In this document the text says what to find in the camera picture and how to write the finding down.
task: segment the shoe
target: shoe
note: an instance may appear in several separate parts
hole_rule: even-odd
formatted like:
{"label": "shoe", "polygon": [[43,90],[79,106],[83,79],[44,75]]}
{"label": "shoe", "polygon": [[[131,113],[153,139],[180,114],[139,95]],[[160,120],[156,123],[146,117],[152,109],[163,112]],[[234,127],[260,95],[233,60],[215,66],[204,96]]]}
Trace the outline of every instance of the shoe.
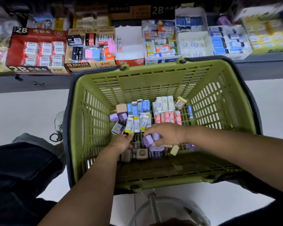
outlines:
{"label": "shoe", "polygon": [[[64,112],[59,112],[56,116],[55,116],[55,130],[56,133],[53,133],[50,135],[49,139],[53,142],[60,142],[63,140],[63,129],[62,129],[62,124],[63,124],[63,118],[64,118]],[[52,137],[54,135],[57,135],[56,140],[53,140]]]}

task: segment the person's right arm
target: person's right arm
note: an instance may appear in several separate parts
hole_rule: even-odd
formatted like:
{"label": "person's right arm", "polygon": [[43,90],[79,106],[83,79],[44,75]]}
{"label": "person's right arm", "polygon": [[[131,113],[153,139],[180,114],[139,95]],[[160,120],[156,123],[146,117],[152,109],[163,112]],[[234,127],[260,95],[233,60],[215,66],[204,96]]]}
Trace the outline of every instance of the person's right arm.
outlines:
{"label": "person's right arm", "polygon": [[154,142],[157,146],[194,144],[283,191],[283,139],[173,123],[155,124],[144,135],[150,133],[162,136]]}

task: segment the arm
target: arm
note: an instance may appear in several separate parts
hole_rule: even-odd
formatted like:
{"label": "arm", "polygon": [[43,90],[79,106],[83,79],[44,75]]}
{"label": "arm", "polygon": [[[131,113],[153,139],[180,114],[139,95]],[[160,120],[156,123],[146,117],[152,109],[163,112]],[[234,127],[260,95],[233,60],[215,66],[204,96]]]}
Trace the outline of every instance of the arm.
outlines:
{"label": "arm", "polygon": [[154,132],[163,137],[156,141],[156,145],[194,144],[283,191],[283,139],[170,123],[154,125],[145,131],[145,135]]}
{"label": "arm", "polygon": [[104,148],[80,181],[38,224],[56,226],[109,225],[117,158],[128,148],[133,135],[119,134]]}

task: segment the person's right hand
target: person's right hand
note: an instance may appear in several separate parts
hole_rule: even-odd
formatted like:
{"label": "person's right hand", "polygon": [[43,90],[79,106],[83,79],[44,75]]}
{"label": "person's right hand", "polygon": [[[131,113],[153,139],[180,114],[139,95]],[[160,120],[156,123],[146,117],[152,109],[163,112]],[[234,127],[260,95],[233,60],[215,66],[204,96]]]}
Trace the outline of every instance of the person's right hand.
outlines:
{"label": "person's right hand", "polygon": [[145,130],[144,136],[153,133],[161,135],[162,138],[154,141],[155,146],[178,145],[186,142],[185,136],[188,132],[187,129],[188,127],[184,125],[178,125],[170,122],[153,124],[152,127]]}

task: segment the person's left arm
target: person's left arm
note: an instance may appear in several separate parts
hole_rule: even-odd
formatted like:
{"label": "person's left arm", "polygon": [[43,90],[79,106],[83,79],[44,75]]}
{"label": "person's left arm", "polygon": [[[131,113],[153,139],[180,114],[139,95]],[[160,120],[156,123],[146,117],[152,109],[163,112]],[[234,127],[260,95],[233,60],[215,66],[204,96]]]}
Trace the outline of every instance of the person's left arm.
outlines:
{"label": "person's left arm", "polygon": [[133,135],[118,134],[103,149],[80,181],[50,210],[38,226],[109,225],[117,158]]}

